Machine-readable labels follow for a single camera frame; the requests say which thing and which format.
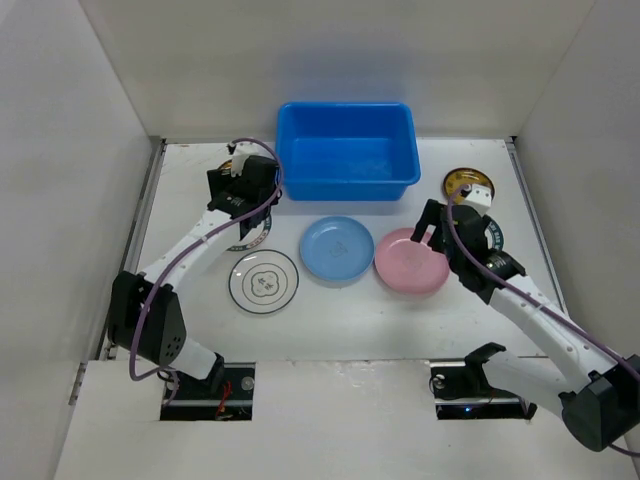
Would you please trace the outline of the green rim plate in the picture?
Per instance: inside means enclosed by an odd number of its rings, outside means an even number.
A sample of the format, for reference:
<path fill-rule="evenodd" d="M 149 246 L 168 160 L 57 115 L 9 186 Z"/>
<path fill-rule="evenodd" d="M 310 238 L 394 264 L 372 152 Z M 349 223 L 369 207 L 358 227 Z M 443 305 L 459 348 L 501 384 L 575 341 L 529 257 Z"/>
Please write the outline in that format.
<path fill-rule="evenodd" d="M 269 235 L 272 228 L 272 217 L 267 215 L 264 220 L 251 231 L 236 245 L 228 248 L 229 252 L 244 252 L 251 250 L 260 245 Z"/>
<path fill-rule="evenodd" d="M 504 235 L 497 222 L 491 220 L 487 224 L 484 233 L 490 249 L 501 251 L 504 248 Z"/>

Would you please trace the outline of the pink plate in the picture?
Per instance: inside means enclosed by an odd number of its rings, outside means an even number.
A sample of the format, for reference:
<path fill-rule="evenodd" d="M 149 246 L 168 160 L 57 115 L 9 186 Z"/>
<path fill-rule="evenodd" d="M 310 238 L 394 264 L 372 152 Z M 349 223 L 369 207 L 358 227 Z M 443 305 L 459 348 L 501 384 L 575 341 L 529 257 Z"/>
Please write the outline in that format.
<path fill-rule="evenodd" d="M 396 229 L 376 246 L 374 265 L 381 280 L 392 290 L 410 295 L 432 295 L 450 273 L 446 257 L 428 245 L 426 233 L 419 242 L 410 237 L 411 228 Z"/>

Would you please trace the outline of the white plate with flower emblem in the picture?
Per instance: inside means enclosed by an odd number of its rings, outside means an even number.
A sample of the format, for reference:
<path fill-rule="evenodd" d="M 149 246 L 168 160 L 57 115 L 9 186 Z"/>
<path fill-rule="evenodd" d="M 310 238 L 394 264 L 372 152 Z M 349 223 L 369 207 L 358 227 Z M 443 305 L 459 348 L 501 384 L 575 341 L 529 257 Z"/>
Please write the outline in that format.
<path fill-rule="evenodd" d="M 299 281 L 298 268 L 289 256 L 264 249 L 249 252 L 236 262 L 229 275 L 228 290 L 243 311 L 269 315 L 291 303 Z"/>

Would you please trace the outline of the light blue plate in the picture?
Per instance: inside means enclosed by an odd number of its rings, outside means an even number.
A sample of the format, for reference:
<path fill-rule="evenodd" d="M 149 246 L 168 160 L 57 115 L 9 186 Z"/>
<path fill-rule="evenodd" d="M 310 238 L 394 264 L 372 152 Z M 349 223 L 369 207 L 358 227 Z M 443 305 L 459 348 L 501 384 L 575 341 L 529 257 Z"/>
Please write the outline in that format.
<path fill-rule="evenodd" d="M 311 224 L 299 243 L 307 270 L 328 283 L 359 280 L 373 263 L 375 244 L 369 230 L 346 216 L 328 216 Z"/>

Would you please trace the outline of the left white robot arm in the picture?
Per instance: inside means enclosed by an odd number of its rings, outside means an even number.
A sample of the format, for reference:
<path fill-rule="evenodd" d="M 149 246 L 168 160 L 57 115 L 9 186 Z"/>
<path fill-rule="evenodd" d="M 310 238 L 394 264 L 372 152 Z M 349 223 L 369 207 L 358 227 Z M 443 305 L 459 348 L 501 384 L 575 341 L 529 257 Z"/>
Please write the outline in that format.
<path fill-rule="evenodd" d="M 160 375 L 172 389 L 189 379 L 199 393 L 218 393 L 224 359 L 190 338 L 180 297 L 223 253 L 257 228 L 280 197 L 276 156 L 236 154 L 228 171 L 207 173 L 210 201 L 194 226 L 138 273 L 114 279 L 107 315 L 111 343 L 129 351 L 129 376 Z"/>

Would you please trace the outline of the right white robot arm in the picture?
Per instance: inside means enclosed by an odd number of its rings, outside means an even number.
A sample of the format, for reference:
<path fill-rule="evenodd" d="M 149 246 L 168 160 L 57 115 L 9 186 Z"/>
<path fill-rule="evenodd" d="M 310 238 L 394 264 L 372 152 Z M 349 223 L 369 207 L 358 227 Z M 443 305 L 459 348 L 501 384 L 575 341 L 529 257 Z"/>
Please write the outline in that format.
<path fill-rule="evenodd" d="M 508 393 L 556 415 L 583 447 L 601 452 L 639 424 L 639 358 L 623 358 L 553 306 L 508 253 L 488 246 L 490 218 L 471 205 L 430 199 L 410 237 L 446 257 L 459 283 L 515 324 L 552 362 L 530 365 L 503 345 L 467 354 L 452 377 L 431 385 L 446 400 Z"/>

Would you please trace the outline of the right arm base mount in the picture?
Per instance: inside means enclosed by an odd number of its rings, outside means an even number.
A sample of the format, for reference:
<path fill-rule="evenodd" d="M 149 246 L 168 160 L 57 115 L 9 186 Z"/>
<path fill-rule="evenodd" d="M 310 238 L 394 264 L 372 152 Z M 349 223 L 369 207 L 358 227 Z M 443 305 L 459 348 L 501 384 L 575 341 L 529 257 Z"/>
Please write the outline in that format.
<path fill-rule="evenodd" d="M 438 420 L 531 420 L 537 406 L 484 385 L 463 360 L 430 363 L 429 389 Z"/>

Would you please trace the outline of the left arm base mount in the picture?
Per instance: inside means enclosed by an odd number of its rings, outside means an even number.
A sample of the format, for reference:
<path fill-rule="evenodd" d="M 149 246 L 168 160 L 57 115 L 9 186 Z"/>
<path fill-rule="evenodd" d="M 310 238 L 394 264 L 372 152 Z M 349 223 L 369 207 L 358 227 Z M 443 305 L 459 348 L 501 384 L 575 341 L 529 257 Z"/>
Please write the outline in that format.
<path fill-rule="evenodd" d="M 211 392 L 199 381 L 179 373 L 177 394 L 160 410 L 161 421 L 251 421 L 255 363 L 227 363 L 221 383 Z"/>

